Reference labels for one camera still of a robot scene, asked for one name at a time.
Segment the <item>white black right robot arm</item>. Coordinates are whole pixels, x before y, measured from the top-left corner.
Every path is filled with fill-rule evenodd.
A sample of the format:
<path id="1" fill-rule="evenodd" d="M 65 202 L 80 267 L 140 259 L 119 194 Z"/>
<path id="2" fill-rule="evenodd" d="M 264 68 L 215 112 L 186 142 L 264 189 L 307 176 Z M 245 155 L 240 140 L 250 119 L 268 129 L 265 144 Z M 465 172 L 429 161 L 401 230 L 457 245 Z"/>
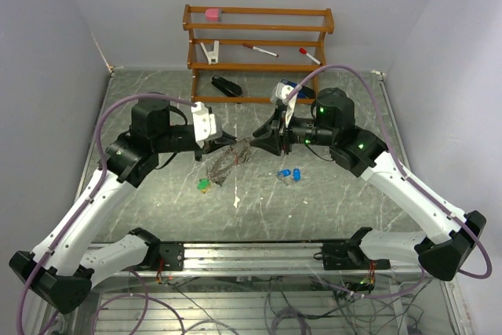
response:
<path id="1" fill-rule="evenodd" d="M 376 134 L 356 125 L 355 103 L 343 90 L 319 92 L 311 118 L 294 115 L 296 102 L 286 101 L 292 90 L 284 83 L 276 85 L 274 113 L 253 133 L 251 146 L 273 155 L 289 154 L 294 144 L 327 147 L 330 161 L 379 189 L 420 226 L 416 232 L 360 228 L 339 250 L 324 247 L 324 264 L 349 263 L 360 269 L 372 260 L 397 260 L 416 264 L 442 281 L 452 280 L 475 248 L 474 238 L 486 218 L 448 203 L 396 162 Z"/>

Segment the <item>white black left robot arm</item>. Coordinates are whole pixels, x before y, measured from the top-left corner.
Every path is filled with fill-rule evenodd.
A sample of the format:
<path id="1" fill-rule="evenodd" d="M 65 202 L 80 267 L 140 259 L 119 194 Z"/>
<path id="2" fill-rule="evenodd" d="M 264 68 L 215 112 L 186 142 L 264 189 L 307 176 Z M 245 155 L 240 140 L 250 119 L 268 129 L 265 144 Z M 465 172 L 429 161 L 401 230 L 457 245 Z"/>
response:
<path id="1" fill-rule="evenodd" d="M 75 310 L 89 292 L 126 268 L 151 270 L 161 260 L 162 241 L 135 228 L 119 241 L 90 252 L 89 245 L 113 209 L 154 170 L 159 156 L 192 152 L 196 161 L 236 138 L 223 131 L 210 107 L 190 104 L 191 118 L 170 121 L 171 100 L 159 93 L 131 96 L 129 129 L 107 148 L 81 196 L 53 231 L 33 250 L 16 252 L 9 266 L 28 289 L 62 314 Z"/>

